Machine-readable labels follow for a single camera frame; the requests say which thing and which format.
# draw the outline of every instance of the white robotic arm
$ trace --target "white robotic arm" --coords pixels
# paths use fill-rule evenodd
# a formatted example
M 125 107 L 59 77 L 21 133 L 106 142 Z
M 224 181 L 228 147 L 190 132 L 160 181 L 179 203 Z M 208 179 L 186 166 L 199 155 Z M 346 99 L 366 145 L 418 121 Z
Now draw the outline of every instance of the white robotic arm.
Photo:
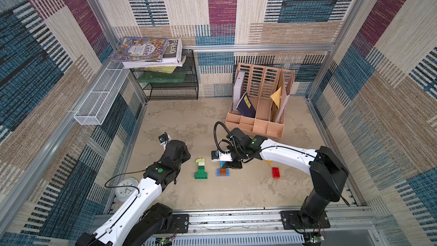
M 191 155 L 182 141 L 171 140 L 167 134 L 160 136 L 164 154 L 144 172 L 136 188 L 123 205 L 92 235 L 84 233 L 76 246 L 130 246 L 141 245 L 152 234 L 170 229 L 173 211 L 162 204 L 153 205 L 140 219 L 148 206 L 176 178 L 183 162 Z
M 217 125 L 221 125 L 228 133 L 227 140 L 222 140 L 228 143 L 226 152 L 217 141 Z M 218 160 L 224 153 L 232 159 L 225 162 L 224 168 L 241 169 L 243 163 L 253 159 L 265 159 L 295 167 L 311 176 L 314 189 L 298 212 L 298 222 L 292 226 L 317 227 L 325 207 L 331 201 L 337 202 L 342 198 L 341 193 L 349 172 L 326 146 L 321 146 L 318 150 L 302 149 L 283 145 L 264 136 L 251 138 L 239 128 L 229 131 L 222 122 L 217 122 L 214 126 L 214 140 L 217 150 L 211 152 L 211 159 Z
M 151 178 L 141 179 L 138 188 L 139 193 L 135 189 L 112 217 L 95 231 L 95 239 L 103 245 L 112 242 L 113 246 L 121 246 L 143 212 L 162 192 L 161 185 Z
M 294 146 L 283 145 L 274 140 L 267 139 L 261 144 L 262 159 L 277 161 L 288 166 L 297 168 L 308 175 L 310 162 L 317 156 L 315 149 L 302 149 Z

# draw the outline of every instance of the red lego block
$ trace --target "red lego block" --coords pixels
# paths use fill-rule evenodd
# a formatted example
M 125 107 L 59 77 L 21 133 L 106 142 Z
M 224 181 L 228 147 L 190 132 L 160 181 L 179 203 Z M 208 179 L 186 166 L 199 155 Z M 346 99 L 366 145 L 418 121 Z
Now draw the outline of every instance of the red lego block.
M 274 179 L 278 179 L 281 177 L 281 175 L 279 174 L 279 168 L 278 167 L 273 167 L 272 168 L 272 176 Z

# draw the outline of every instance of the stack of books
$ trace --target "stack of books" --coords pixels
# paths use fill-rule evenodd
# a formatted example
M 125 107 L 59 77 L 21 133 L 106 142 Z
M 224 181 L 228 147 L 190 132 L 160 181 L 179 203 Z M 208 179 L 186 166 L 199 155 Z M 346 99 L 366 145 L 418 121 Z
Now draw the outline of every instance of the stack of books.
M 151 72 L 172 73 L 182 67 L 181 39 L 124 37 L 112 60 L 124 68 L 141 68 Z

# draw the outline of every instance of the white clock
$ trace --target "white clock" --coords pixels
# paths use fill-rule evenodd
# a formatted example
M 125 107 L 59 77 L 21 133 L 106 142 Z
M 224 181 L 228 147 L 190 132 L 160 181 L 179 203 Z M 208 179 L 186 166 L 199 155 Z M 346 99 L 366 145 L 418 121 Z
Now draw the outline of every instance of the white clock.
M 135 188 L 127 185 L 138 187 L 138 181 L 133 177 L 129 177 L 117 184 L 117 186 L 124 186 L 115 189 L 115 195 L 121 202 L 125 202 L 129 198 L 130 194 L 136 191 Z

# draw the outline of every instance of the dark blue book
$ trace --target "dark blue book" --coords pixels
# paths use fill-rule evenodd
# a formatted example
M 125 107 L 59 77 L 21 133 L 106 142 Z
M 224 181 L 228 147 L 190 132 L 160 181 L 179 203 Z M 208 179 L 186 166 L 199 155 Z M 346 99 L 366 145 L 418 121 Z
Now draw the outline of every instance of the dark blue book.
M 255 110 L 254 105 L 250 102 L 247 92 L 241 96 L 241 99 L 238 102 L 237 110 L 245 117 L 255 118 L 257 111 Z

